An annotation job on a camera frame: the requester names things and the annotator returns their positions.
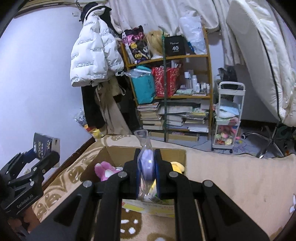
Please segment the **pink white plush toy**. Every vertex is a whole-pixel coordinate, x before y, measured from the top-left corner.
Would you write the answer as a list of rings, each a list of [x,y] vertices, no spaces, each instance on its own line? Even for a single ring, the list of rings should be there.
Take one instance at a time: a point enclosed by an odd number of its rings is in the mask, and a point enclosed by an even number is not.
[[[110,176],[121,172],[123,170],[122,167],[114,167],[109,162],[103,161],[101,163],[97,163],[94,166],[94,171],[96,176],[100,179],[100,181],[106,181]]]

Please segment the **wooden bookshelf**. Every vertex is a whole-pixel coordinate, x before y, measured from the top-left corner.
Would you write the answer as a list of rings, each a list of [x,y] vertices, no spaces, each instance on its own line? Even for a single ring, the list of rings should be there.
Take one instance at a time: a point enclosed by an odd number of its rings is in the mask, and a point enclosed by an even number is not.
[[[209,49],[196,54],[182,35],[125,30],[121,49],[143,129],[204,133],[212,130],[211,60]]]

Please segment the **white rolling cart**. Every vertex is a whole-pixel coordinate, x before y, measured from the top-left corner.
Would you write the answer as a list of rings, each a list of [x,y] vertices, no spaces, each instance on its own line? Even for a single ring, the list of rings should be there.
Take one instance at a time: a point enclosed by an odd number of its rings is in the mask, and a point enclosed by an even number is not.
[[[217,92],[211,149],[228,150],[232,154],[241,123],[246,88],[241,82],[222,81]]]

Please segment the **clear bag with purple item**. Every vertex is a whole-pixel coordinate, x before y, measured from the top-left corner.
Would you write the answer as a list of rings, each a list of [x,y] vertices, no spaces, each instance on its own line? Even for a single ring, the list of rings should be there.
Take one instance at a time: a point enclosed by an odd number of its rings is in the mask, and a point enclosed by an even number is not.
[[[144,201],[144,198],[149,194],[156,179],[154,151],[147,130],[137,130],[134,132],[134,135],[137,137],[142,147],[140,153],[137,155],[137,166],[140,173],[138,199]]]

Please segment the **teal bag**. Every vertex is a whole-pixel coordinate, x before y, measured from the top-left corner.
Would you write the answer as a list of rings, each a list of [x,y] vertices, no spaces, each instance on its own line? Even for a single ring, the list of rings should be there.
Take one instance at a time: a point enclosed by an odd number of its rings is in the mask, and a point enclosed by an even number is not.
[[[132,69],[131,80],[137,98],[137,103],[151,103],[156,96],[152,70],[145,66],[137,66],[136,68]]]

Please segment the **plastic bag of toys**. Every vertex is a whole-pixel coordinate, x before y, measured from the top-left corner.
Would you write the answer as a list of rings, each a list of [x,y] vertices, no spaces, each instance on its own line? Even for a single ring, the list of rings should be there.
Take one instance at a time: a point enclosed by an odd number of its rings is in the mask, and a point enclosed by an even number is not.
[[[99,129],[93,126],[89,126],[86,121],[84,110],[81,108],[77,114],[74,116],[74,120],[78,123],[82,128],[84,128],[93,138],[96,140],[103,137],[103,133],[100,132]]]

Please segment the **blonde wig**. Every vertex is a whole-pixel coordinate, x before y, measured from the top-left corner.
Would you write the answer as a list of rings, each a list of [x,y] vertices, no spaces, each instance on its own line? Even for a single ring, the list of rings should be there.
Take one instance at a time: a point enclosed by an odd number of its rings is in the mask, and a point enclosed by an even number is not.
[[[146,34],[145,40],[147,42],[149,51],[152,55],[151,59],[157,59],[163,57],[163,41],[162,32],[150,31]]]

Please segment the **white puffer jacket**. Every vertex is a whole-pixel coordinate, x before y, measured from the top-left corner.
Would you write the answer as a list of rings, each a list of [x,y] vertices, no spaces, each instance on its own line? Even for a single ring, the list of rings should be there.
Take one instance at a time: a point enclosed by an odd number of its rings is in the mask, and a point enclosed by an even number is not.
[[[91,7],[71,52],[70,80],[73,87],[96,86],[124,69],[117,41],[101,16],[106,6]]]

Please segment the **red patterned gift bag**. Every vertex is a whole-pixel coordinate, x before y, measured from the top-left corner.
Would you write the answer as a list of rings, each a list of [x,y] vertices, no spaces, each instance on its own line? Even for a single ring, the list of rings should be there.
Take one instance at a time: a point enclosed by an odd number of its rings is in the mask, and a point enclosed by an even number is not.
[[[156,88],[156,97],[164,97],[163,66],[153,67],[152,75]],[[171,97],[177,91],[177,80],[180,75],[180,68],[166,68],[167,97]]]

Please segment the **stack of books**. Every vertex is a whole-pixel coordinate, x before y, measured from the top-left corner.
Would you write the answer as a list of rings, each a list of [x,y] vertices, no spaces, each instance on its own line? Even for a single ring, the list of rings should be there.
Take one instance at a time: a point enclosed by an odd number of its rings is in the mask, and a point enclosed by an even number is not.
[[[140,123],[144,130],[163,130],[163,117],[159,113],[160,104],[154,102],[151,104],[140,104],[137,106],[137,112],[139,114]]]

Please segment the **colourful anime bag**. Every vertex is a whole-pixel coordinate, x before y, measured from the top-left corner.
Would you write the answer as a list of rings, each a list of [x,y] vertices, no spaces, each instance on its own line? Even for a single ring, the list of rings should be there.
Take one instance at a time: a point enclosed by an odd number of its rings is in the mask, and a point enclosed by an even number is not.
[[[151,54],[145,41],[144,29],[141,25],[133,29],[124,30],[122,41],[132,64],[150,60]]]

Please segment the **beige hanging coat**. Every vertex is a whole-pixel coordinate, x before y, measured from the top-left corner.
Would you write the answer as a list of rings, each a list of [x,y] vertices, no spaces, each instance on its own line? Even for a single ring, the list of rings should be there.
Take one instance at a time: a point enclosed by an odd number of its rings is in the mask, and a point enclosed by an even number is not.
[[[95,89],[97,104],[100,107],[102,117],[105,121],[103,127],[100,128],[100,131],[104,135],[131,134],[129,127],[120,112],[118,104],[113,98],[119,94],[121,94],[121,90],[115,76],[110,77],[108,81],[101,82]]]

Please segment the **yellow plush toy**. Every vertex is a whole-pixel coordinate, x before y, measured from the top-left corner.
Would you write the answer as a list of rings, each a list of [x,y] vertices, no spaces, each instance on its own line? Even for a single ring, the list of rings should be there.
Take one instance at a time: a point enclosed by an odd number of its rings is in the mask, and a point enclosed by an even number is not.
[[[180,174],[185,172],[185,167],[179,162],[171,162],[173,171],[178,172]]]

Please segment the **black box with 40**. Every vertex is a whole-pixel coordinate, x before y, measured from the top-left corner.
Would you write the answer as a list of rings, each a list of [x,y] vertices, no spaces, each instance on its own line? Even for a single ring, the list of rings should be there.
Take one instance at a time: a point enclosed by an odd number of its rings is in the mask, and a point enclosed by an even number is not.
[[[165,37],[165,53],[167,56],[185,55],[185,41],[183,36]]]

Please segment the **open cardboard box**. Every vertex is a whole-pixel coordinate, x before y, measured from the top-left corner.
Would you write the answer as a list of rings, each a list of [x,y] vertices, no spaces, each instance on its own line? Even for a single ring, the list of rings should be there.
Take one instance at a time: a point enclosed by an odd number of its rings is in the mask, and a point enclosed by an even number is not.
[[[90,158],[90,163],[86,165],[86,169],[82,172],[80,180],[90,180],[94,183],[99,182],[100,179],[96,176],[94,171],[94,167],[97,163],[106,161],[115,168],[123,167],[126,162],[133,160],[135,151],[135,147],[103,147],[98,154],[95,154]],[[183,166],[186,165],[185,150],[161,148],[160,151],[164,161],[178,162]],[[155,203],[152,201],[124,199],[122,201],[122,208],[144,214],[152,214],[169,218],[175,217],[173,200],[164,200]]]

